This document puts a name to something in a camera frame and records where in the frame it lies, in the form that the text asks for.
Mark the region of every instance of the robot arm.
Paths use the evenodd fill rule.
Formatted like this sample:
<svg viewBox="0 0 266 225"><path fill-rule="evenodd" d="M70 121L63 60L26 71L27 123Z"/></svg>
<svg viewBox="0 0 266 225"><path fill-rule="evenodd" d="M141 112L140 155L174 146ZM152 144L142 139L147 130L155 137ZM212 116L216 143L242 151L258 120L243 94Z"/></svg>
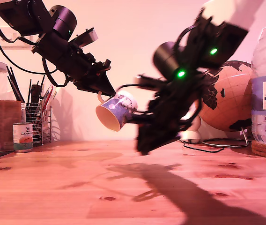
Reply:
<svg viewBox="0 0 266 225"><path fill-rule="evenodd" d="M94 29L89 29L69 41L76 25L75 15L66 7L53 6L49 11L42 0L0 0L0 17L18 31L19 40L28 42L24 36L39 35L32 52L43 57L45 74L54 86L64 87L72 81L77 89L107 96L115 95L106 71L110 61L96 62L90 53L85 54L82 47L97 39ZM0 30L1 37L8 40ZM52 78L46 60L54 64L66 76L64 85L57 85Z"/></svg>
<svg viewBox="0 0 266 225"><path fill-rule="evenodd" d="M218 69L239 47L254 21L263 0L211 0L201 9L194 24L177 41L166 42L154 53L153 62L166 82L139 76L141 88L157 90L149 102L148 114L133 116L139 123L137 150L143 155L180 138L201 110L202 91L207 76L200 68ZM189 32L186 45L179 45ZM181 118L194 101L199 107L185 121Z"/></svg>

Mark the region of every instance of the electrical outlet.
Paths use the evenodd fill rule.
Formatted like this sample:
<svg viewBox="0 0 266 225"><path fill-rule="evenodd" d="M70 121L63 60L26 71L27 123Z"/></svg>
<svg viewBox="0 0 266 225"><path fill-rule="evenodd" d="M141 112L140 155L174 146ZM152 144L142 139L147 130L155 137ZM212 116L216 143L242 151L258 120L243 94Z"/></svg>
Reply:
<svg viewBox="0 0 266 225"><path fill-rule="evenodd" d="M1 31L7 37L9 40L15 40L17 37L19 37L19 33L12 29L11 27L0 27ZM30 41L33 41L33 35L32 36L26 36ZM3 49L31 49L32 46L29 44L26 44L20 40L16 40L14 43L8 43L5 40L3 40L0 36L0 45Z"/></svg>

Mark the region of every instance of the globe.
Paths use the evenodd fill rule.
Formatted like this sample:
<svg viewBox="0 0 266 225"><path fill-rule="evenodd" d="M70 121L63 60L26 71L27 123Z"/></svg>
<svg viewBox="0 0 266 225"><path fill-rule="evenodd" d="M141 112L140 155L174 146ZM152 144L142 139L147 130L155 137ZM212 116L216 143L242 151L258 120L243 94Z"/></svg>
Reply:
<svg viewBox="0 0 266 225"><path fill-rule="evenodd" d="M251 125L251 65L227 61L218 70L205 72L210 87L204 90L199 116L222 131L237 131Z"/></svg>

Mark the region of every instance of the mug handle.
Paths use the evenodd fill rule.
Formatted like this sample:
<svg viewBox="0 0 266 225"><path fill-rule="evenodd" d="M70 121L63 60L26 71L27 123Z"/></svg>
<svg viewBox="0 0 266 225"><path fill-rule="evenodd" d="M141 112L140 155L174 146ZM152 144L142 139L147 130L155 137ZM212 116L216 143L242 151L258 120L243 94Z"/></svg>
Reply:
<svg viewBox="0 0 266 225"><path fill-rule="evenodd" d="M97 99L99 99L99 101L103 104L103 103L105 103L105 102L107 102L107 100L104 100L104 99L102 99L102 92L101 91L99 91L98 92L98 94L97 94Z"/></svg>

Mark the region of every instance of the green led light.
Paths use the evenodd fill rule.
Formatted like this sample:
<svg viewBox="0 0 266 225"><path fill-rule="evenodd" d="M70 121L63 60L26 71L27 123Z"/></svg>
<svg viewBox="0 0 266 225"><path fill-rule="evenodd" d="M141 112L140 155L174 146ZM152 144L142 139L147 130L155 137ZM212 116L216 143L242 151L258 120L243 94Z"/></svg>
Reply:
<svg viewBox="0 0 266 225"><path fill-rule="evenodd" d="M178 72L178 77L183 77L185 75L185 71L181 70Z"/></svg>
<svg viewBox="0 0 266 225"><path fill-rule="evenodd" d="M213 48L210 52L210 55L214 55L215 53L217 53L217 48Z"/></svg>

